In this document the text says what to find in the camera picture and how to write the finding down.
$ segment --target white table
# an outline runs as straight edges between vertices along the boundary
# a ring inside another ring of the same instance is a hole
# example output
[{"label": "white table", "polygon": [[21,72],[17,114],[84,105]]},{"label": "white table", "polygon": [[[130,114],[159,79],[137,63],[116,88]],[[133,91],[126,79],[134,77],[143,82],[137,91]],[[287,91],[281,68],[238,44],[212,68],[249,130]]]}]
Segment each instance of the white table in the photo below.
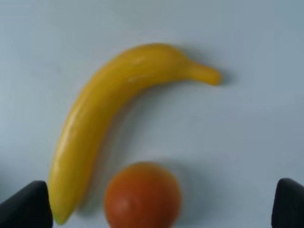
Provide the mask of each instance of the white table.
[{"label": "white table", "polygon": [[[303,9],[302,0],[0,0],[0,201],[47,180],[65,116],[96,69],[161,41],[226,81],[137,99],[109,144],[118,154],[107,175],[174,160],[196,197],[177,227],[270,227],[277,181],[304,183]],[[64,227],[107,224],[97,207]]]}]

